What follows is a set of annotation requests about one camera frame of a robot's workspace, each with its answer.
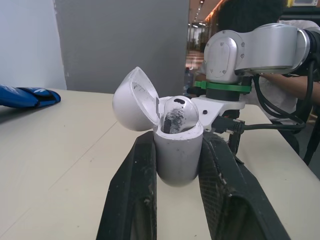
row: open case lid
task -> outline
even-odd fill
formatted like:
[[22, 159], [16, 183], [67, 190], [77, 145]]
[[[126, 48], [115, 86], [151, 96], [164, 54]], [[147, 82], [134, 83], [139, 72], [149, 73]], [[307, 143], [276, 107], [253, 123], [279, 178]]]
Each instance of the open case lid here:
[[117, 120], [127, 129], [141, 132], [160, 122], [158, 93], [140, 67], [132, 70], [115, 91], [112, 101]]

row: yellow sign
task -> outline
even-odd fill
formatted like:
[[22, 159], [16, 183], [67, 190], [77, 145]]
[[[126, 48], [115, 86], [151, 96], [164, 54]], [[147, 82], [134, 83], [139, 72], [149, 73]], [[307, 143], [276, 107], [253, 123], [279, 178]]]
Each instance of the yellow sign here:
[[288, 0], [288, 8], [291, 8], [294, 5], [294, 0]]

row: blue glove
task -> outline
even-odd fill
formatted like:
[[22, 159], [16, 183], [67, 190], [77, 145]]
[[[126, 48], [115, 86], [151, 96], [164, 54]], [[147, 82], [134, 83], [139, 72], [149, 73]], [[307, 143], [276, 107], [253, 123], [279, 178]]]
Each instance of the blue glove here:
[[11, 87], [0, 84], [0, 105], [11, 108], [41, 108], [59, 103], [54, 91], [40, 87]]

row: black connector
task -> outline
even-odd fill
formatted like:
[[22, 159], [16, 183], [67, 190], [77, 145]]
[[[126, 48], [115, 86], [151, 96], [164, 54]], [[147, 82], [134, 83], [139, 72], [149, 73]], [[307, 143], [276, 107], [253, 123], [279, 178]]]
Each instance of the black connector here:
[[218, 116], [212, 123], [211, 127], [218, 134], [243, 134], [245, 131], [245, 122], [228, 117]]

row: green ring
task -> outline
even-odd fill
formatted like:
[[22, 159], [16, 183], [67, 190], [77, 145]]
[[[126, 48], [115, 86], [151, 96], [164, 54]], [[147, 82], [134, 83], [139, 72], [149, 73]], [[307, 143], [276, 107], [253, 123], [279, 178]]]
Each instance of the green ring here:
[[229, 85], [221, 83], [212, 83], [207, 81], [196, 81], [194, 84], [195, 87], [202, 89], [217, 89], [217, 90], [226, 90], [242, 93], [250, 93], [252, 90], [251, 86], [242, 86], [242, 85]]

